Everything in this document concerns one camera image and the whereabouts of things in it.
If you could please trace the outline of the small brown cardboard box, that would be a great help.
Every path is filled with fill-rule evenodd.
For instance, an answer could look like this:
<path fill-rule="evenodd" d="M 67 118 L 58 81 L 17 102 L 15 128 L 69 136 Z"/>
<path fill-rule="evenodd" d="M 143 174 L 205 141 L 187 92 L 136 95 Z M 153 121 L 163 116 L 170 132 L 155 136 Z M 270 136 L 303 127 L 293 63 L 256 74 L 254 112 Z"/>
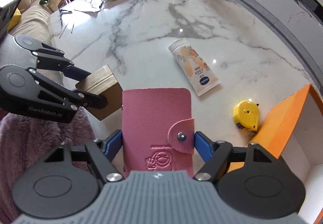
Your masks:
<path fill-rule="evenodd" d="M 86 106 L 85 108 L 98 120 L 102 121 L 122 107 L 122 87 L 117 81 L 108 65 L 91 73 L 77 83 L 76 88 L 107 100 L 107 105 L 102 109 Z"/>

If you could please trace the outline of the yellow tape measure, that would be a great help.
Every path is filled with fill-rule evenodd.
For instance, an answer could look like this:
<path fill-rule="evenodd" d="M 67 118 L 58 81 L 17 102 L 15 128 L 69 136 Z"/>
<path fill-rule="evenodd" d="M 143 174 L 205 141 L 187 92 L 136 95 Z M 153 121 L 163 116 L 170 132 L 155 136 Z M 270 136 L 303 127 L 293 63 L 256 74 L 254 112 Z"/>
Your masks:
<path fill-rule="evenodd" d="M 239 129 L 257 132 L 259 117 L 258 104 L 251 100 L 243 100 L 233 109 L 233 121 Z"/>

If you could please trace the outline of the pink leather card holder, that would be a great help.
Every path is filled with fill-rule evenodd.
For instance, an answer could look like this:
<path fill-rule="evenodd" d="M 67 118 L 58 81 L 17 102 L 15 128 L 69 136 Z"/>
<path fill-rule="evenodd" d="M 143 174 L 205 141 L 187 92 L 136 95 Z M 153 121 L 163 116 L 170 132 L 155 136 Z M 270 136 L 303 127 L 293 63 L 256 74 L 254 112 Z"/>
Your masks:
<path fill-rule="evenodd" d="M 193 176 L 194 118 L 186 88 L 122 93 L 125 175 L 132 171 L 186 171 Z"/>

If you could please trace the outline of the hand cream tube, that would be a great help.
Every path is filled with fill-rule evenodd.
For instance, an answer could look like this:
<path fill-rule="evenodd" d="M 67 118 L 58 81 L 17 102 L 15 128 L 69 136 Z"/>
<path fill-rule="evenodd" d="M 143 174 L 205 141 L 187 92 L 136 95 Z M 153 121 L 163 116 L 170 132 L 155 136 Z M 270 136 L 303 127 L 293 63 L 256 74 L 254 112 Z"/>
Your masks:
<path fill-rule="evenodd" d="M 175 40 L 169 45 L 168 50 L 198 96 L 220 84 L 220 79 L 186 39 Z"/>

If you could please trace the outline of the purple fuzzy blanket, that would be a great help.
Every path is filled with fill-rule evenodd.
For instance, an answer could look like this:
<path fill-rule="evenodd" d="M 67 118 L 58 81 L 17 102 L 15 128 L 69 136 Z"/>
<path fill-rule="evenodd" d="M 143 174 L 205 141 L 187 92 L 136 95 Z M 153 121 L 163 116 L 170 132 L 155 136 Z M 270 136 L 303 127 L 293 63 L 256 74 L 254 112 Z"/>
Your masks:
<path fill-rule="evenodd" d="M 1 110 L 1 223 L 11 223 L 19 215 L 11 198 L 11 188 L 25 170 L 62 142 L 79 146 L 94 138 L 82 108 L 70 124 Z"/>

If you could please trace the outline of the orange cardboard storage box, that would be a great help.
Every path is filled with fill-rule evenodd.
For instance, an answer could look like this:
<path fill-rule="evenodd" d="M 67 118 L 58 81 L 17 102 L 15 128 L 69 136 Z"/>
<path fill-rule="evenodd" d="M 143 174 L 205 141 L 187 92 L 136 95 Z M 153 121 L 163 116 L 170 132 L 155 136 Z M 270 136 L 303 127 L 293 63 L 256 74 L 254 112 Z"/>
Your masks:
<path fill-rule="evenodd" d="M 303 182 L 298 214 L 307 223 L 322 223 L 322 133 L 322 97 L 308 84 L 275 105 L 250 140 L 283 158 Z"/>

